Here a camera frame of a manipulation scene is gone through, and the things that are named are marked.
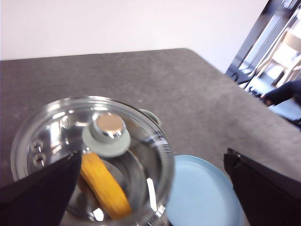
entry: corn on the cob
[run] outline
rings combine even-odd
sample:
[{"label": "corn on the cob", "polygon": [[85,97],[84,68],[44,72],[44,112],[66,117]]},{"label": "corn on the cob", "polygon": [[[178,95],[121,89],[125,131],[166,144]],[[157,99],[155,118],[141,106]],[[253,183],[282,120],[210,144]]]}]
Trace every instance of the corn on the cob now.
[{"label": "corn on the cob", "polygon": [[97,154],[82,155],[80,174],[112,219],[123,218],[131,213],[131,207],[122,188]]}]

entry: gray countertop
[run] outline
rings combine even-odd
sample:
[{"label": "gray countertop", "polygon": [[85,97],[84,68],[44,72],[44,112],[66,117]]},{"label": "gray countertop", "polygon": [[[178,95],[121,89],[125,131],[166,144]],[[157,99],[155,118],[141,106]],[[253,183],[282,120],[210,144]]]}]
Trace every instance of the gray countertop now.
[{"label": "gray countertop", "polygon": [[301,181],[300,132],[187,49],[1,62],[1,184],[20,124],[65,97],[105,96],[154,112],[174,154],[223,170],[228,147]]}]

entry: glass pot lid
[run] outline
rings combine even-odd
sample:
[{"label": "glass pot lid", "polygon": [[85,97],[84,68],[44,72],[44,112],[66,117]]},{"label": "glass pot lid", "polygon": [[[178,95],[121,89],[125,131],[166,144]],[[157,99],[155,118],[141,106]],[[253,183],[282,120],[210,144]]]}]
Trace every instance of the glass pot lid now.
[{"label": "glass pot lid", "polygon": [[64,225],[144,225],[165,210],[174,172],[169,143],[158,125],[138,109],[105,97],[66,98],[36,111],[17,132],[11,150],[14,180],[73,153],[98,154],[132,208],[112,219],[82,177]]}]

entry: metal knob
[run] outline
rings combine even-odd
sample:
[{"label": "metal knob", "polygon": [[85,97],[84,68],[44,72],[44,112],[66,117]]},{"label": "metal knob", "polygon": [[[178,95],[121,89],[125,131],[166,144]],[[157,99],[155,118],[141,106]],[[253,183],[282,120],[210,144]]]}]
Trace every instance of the metal knob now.
[{"label": "metal knob", "polygon": [[111,142],[119,138],[125,131],[126,125],[116,114],[105,113],[93,121],[92,135],[101,142]]},{"label": "metal knob", "polygon": [[116,157],[127,151],[131,137],[122,118],[104,113],[82,132],[84,144],[101,157]]}]

